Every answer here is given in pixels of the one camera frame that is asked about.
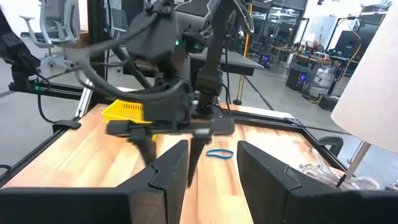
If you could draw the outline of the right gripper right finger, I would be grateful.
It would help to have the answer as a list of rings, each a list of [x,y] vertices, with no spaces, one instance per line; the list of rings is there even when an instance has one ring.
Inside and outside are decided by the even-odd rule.
[[[239,178],[254,223],[338,223],[330,193],[336,190],[239,141]]]

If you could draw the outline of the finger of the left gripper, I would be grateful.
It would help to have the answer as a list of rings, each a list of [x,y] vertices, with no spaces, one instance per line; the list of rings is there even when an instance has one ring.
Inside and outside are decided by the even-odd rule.
[[[191,187],[198,160],[203,148],[211,142],[212,129],[196,129],[190,140],[190,155],[188,165],[188,187]]]
[[[152,136],[130,136],[128,141],[139,149],[146,166],[156,160],[157,146]]]

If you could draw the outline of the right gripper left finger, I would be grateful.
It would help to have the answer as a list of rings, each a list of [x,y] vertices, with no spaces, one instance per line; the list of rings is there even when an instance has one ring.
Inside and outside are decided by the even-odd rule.
[[[179,223],[188,171],[188,141],[181,140],[117,186],[126,194],[117,223]]]

